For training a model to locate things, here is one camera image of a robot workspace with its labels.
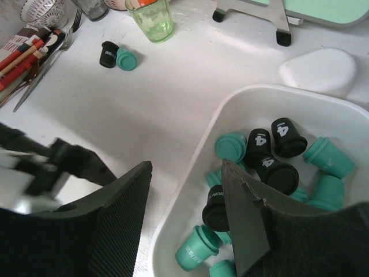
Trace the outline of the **white storage basket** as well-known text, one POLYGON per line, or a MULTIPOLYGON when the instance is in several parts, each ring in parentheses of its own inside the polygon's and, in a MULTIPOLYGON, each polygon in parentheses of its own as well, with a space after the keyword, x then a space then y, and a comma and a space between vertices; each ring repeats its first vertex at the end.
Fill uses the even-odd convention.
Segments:
POLYGON ((206 175, 218 170, 216 140, 225 133, 270 129, 281 117, 291 119, 309 143, 328 137, 354 162, 344 179, 345 206, 368 200, 368 111, 346 100, 280 85, 252 85, 229 95, 217 108, 153 237, 150 272, 153 276, 208 276, 209 267, 232 259, 231 246, 186 272, 175 253, 202 223, 201 212, 209 187, 206 175))

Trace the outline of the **black coffee capsule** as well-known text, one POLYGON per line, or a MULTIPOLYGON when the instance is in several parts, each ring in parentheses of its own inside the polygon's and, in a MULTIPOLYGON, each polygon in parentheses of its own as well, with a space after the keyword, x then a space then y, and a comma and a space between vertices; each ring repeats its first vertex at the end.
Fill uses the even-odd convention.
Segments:
POLYGON ((278 118, 271 124, 274 138, 274 152, 282 158, 293 158, 307 148, 307 140, 301 136, 289 118, 278 118))
POLYGON ((270 133, 266 129, 253 129, 249 134, 246 154, 243 158, 245 164, 254 167, 260 158, 271 154, 270 133))
POLYGON ((215 185, 210 188, 206 206, 202 210, 202 220, 213 231, 229 231, 222 185, 215 185))
POLYGON ((274 156, 262 156, 255 165, 261 182, 289 196, 299 184, 299 173, 293 165, 281 162, 274 156))
POLYGON ((119 46, 111 41, 102 43, 99 64, 105 68, 114 68, 116 66, 116 57, 119 46))

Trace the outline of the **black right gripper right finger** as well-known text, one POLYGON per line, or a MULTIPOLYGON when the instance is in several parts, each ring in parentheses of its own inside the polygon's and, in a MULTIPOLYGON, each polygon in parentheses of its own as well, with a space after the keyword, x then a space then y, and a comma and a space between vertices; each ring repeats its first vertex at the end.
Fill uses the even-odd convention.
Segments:
POLYGON ((238 276, 368 275, 368 202, 317 208, 230 160, 222 163, 222 182, 238 276))

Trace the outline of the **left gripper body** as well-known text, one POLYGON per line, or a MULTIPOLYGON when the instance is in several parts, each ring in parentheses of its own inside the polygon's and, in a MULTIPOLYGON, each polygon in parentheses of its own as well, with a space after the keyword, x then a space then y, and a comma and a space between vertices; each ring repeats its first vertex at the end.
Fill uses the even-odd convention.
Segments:
POLYGON ((116 180, 98 155, 57 138, 43 146, 24 132, 1 125, 1 208, 18 214, 53 211, 70 176, 106 186, 116 180))

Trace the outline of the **teal coffee capsule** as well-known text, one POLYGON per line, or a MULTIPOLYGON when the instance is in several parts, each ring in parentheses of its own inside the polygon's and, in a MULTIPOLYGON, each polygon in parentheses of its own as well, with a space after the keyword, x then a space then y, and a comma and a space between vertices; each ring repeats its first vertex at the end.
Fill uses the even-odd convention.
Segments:
POLYGON ((207 181, 207 184, 210 188, 212 188, 216 185, 221 185, 222 184, 221 169, 216 170, 216 171, 208 172, 208 174, 206 176, 206 181, 207 181))
POLYGON ((116 65, 124 71, 132 71, 137 67, 137 58, 131 51, 120 47, 116 53, 116 65))
POLYGON ((297 188, 291 195, 290 198, 295 199, 299 202, 306 203, 309 199, 308 193, 301 188, 297 188))
POLYGON ((186 272, 200 266, 211 256, 219 254, 221 246, 217 234, 205 225, 193 227, 192 234, 181 244, 175 253, 175 260, 186 272))
POLYGON ((345 185, 337 177, 324 175, 320 177, 307 204, 328 211, 338 211, 344 205, 345 185))
POLYGON ((246 154, 246 135, 242 132, 222 134, 215 143, 214 149, 220 159, 240 162, 246 154))
POLYGON ((356 167, 354 161, 328 137, 319 137, 303 154, 305 163, 344 179, 356 167))
POLYGON ((237 277, 235 264, 230 260, 223 260, 209 268, 210 277, 237 277))

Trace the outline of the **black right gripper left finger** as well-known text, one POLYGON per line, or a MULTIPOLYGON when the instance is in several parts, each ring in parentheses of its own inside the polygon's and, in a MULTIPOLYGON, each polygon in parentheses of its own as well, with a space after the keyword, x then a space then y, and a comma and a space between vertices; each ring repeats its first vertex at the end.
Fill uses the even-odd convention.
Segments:
POLYGON ((1 209, 2 276, 132 276, 152 164, 55 211, 1 209))

